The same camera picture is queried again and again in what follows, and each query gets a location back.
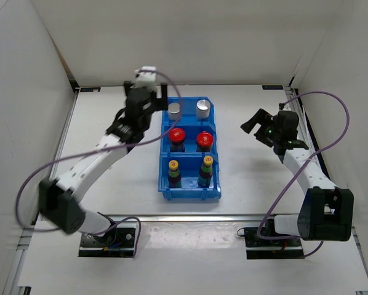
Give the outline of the yellow-capped sauce bottle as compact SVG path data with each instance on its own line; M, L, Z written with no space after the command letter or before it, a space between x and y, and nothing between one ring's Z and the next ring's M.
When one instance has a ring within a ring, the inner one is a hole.
M169 162L168 182L170 188L181 188L181 174L176 160Z
M214 158L211 155L207 155L203 158L202 165L199 169L198 185L200 187L209 187L211 184L213 174Z

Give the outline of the red-capped sauce jar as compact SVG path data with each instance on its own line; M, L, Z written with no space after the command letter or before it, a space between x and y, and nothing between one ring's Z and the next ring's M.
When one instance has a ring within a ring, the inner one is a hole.
M214 137L211 133L203 131L196 137L196 151L197 152L210 152L214 144Z
M186 133L182 128L173 128L169 132L170 152L184 152L185 151L185 137Z

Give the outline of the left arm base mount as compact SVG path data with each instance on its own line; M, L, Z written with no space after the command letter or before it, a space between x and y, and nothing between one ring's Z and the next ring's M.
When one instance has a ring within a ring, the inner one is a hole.
M108 218L115 225L102 236L84 234L79 242L80 258L134 258L142 230L141 221L133 216L121 221Z

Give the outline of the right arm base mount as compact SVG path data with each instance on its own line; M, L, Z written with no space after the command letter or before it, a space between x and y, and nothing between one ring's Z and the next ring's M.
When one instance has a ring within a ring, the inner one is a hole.
M236 235L244 239L247 260L304 258L300 239L263 240L257 236L256 227L240 227Z

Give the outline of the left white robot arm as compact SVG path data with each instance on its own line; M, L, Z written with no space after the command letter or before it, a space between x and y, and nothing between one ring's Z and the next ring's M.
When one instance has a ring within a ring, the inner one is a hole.
M100 213L81 206L86 192L119 159L143 141L154 112L168 107L167 84L161 84L161 96L154 87L124 83L126 105L107 128L94 154L88 153L67 172L39 183L39 212L66 234L81 232L94 235L109 246L116 239L113 223Z

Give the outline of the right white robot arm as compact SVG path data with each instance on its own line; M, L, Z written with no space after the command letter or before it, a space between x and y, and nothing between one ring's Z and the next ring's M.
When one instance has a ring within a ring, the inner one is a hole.
M258 236L273 246L285 238L345 242L351 235L353 193L339 188L322 172L309 147L298 138L298 123L296 112L283 110L272 116L259 109L241 125L246 133L260 126L255 139L273 148L304 193L299 213L276 215L270 226L263 222Z

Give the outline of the silver-capped spice shaker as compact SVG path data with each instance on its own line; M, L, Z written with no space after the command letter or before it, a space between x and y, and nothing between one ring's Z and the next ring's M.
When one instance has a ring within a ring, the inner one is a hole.
M196 103L196 119L206 120L210 114L210 101L207 99L198 100Z
M180 120L182 116L181 107L179 103L170 103L168 105L168 118L170 121Z

